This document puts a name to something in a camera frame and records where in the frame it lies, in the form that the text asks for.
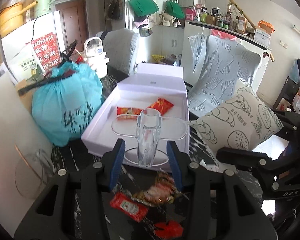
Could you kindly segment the yellow pot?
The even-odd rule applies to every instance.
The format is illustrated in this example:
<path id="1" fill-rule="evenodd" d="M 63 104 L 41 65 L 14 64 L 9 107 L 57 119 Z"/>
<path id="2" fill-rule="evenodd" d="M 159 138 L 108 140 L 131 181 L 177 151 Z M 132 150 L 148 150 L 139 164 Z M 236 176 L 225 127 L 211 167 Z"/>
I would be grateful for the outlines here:
<path id="1" fill-rule="evenodd" d="M 30 5 L 23 7 L 23 4 L 18 2 L 9 7 L 0 10 L 0 36 L 4 38 L 9 33 L 18 29 L 23 25 L 23 14 L 35 7 L 38 1 L 32 2 Z"/>

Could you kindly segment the white refrigerator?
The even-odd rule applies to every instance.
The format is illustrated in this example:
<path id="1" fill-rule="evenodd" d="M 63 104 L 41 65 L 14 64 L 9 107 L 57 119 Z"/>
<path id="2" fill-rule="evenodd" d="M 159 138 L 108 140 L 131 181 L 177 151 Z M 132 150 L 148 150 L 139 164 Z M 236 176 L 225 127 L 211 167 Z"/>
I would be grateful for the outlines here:
<path id="1" fill-rule="evenodd" d="M 60 56 L 60 53 L 65 49 L 65 45 L 63 41 L 60 14 L 59 11 L 55 11 L 23 24 L 21 27 L 15 29 L 1 39 L 6 61 L 10 61 L 34 39 L 40 38 L 51 32 L 57 35 Z"/>

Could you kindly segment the white foam board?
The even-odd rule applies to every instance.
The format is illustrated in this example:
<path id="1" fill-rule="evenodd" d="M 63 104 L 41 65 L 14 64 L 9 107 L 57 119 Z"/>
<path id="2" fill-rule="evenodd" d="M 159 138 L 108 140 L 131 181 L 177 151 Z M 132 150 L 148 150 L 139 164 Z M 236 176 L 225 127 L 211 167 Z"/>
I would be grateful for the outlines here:
<path id="1" fill-rule="evenodd" d="M 15 166 L 23 154 L 43 149 L 51 154 L 52 145 L 21 102 L 10 77 L 0 78 L 0 224 L 13 236 L 34 199 L 22 197 L 14 183 Z"/>

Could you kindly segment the red cartoon snack packet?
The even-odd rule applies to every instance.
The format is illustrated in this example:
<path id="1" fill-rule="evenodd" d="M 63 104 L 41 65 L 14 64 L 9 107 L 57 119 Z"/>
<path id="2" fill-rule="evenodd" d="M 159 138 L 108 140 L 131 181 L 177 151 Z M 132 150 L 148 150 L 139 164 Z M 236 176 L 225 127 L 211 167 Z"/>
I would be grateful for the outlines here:
<path id="1" fill-rule="evenodd" d="M 117 107 L 117 115 L 140 115 L 142 109 L 133 107 Z"/>

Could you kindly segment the brown green snack wrapper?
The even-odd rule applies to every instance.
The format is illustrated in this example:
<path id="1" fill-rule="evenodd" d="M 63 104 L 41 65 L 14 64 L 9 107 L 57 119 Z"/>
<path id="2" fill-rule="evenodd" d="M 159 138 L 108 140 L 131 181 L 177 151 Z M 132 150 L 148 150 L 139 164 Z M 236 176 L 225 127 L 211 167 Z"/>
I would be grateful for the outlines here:
<path id="1" fill-rule="evenodd" d="M 143 205 L 155 207 L 172 203 L 182 193 L 176 188 L 172 176 L 158 172 L 155 183 L 147 190 L 142 190 L 132 196 L 132 200 Z"/>

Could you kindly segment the white bread pattern packet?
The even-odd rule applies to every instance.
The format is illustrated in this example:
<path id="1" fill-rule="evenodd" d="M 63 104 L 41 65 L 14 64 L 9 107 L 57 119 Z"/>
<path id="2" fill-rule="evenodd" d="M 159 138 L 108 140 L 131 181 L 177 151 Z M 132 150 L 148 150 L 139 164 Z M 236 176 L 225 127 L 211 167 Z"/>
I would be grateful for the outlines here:
<path id="1" fill-rule="evenodd" d="M 279 117 L 243 84 L 232 98 L 189 125 L 213 154 L 223 147 L 252 151 L 283 129 Z"/>

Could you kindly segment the clear acrylic airplane stand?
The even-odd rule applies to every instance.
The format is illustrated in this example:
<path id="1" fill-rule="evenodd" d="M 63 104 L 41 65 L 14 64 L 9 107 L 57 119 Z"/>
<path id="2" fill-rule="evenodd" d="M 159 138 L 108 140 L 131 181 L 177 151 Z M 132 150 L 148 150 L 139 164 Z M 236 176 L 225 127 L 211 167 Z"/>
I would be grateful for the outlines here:
<path id="1" fill-rule="evenodd" d="M 120 114 L 111 123 L 112 131 L 136 140 L 136 146 L 124 153 L 125 161 L 142 168 L 160 167 L 169 161 L 160 141 L 178 141 L 186 137 L 188 127 L 180 118 L 161 116 L 156 109 L 144 109 L 139 115 Z"/>

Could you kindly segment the turquoise tied plastic bag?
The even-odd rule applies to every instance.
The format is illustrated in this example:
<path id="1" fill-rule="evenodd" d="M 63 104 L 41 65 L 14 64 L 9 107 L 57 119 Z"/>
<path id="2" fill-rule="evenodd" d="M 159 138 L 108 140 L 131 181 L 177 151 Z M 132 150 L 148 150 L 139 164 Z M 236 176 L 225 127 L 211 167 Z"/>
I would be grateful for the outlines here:
<path id="1" fill-rule="evenodd" d="M 103 86 L 86 63 L 67 61 L 50 77 L 59 80 L 34 92 L 32 117 L 51 143 L 63 147 L 81 137 L 101 107 Z"/>

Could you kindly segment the dark hanging handbag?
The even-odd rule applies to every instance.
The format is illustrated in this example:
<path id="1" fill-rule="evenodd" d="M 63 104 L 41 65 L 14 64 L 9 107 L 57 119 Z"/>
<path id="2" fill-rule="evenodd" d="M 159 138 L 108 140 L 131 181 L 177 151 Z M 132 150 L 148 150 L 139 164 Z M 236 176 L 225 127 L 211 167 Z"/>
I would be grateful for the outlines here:
<path id="1" fill-rule="evenodd" d="M 112 0 L 107 12 L 107 17 L 110 20 L 122 20 L 123 19 L 123 6 L 121 0 Z"/>

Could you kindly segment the grey far chair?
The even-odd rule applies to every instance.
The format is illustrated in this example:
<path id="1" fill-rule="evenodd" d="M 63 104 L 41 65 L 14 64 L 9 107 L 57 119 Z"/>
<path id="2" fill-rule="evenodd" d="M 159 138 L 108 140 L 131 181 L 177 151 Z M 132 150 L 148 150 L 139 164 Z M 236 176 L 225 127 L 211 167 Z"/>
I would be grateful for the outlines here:
<path id="1" fill-rule="evenodd" d="M 127 28 L 114 31 L 100 31 L 96 35 L 103 43 L 109 65 L 130 75 L 136 65 L 139 34 Z"/>

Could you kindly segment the small red candy wrapper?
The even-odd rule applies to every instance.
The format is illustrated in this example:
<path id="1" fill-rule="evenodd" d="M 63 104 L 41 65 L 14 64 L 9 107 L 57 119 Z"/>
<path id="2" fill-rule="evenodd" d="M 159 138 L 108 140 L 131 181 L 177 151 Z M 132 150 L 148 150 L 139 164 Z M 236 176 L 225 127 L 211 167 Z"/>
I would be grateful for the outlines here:
<path id="1" fill-rule="evenodd" d="M 183 234 L 183 227 L 176 221 L 160 222 L 154 225 L 154 234 L 161 239 L 175 239 Z"/>

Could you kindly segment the grey leaf pattern chair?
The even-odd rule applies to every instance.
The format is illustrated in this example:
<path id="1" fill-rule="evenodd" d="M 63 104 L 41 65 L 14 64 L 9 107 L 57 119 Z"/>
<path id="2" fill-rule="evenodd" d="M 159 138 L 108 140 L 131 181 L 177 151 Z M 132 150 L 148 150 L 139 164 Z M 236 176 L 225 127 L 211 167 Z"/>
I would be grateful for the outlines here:
<path id="1" fill-rule="evenodd" d="M 236 41 L 210 35 L 199 79 L 187 94 L 189 111 L 204 116 L 233 96 L 237 80 L 251 85 L 260 62 L 258 53 Z"/>

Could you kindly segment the red gold snack packet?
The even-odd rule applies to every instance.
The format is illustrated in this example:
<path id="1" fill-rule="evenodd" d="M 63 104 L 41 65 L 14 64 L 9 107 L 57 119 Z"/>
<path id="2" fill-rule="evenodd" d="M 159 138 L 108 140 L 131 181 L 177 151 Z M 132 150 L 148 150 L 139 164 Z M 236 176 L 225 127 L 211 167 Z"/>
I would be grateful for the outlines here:
<path id="1" fill-rule="evenodd" d="M 147 108 L 155 109 L 160 112 L 161 116 L 164 116 L 173 106 L 174 104 L 169 102 L 168 100 L 163 98 L 158 98 L 156 102 L 152 103 Z"/>

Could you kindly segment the white small kettle pot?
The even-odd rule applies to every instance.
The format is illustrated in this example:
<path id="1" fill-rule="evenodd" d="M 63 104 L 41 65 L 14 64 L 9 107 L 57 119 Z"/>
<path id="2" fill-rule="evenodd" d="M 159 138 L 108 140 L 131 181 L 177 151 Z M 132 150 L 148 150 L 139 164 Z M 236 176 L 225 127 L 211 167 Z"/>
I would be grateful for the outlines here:
<path id="1" fill-rule="evenodd" d="M 103 49 L 102 40 L 99 37 L 89 38 L 85 41 L 83 49 L 85 62 L 96 72 L 99 79 L 104 78 L 108 73 L 109 58 Z"/>

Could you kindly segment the green tote bag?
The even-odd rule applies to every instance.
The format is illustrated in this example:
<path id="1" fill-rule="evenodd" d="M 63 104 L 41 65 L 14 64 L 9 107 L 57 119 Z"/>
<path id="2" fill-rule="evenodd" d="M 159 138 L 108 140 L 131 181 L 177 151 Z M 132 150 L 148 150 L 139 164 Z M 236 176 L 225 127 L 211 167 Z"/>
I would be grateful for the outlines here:
<path id="1" fill-rule="evenodd" d="M 159 7 L 153 0 L 129 0 L 128 3 L 137 17 L 148 16 L 159 11 Z"/>

